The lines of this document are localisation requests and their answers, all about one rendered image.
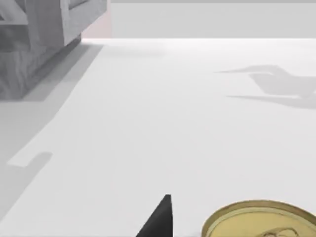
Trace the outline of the gold-topped can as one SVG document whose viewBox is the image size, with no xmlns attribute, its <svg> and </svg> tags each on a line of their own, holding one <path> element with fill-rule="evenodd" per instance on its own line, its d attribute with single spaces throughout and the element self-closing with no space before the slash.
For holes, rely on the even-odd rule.
<svg viewBox="0 0 316 237">
<path fill-rule="evenodd" d="M 201 237 L 316 237 L 316 216 L 279 201 L 240 201 L 214 212 Z"/>
</svg>

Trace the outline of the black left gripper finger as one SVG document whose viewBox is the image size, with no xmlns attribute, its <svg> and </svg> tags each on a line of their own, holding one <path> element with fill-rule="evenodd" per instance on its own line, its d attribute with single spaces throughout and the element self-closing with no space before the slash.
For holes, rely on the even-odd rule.
<svg viewBox="0 0 316 237">
<path fill-rule="evenodd" d="M 136 237 L 173 237 L 171 194 L 166 194 Z"/>
</svg>

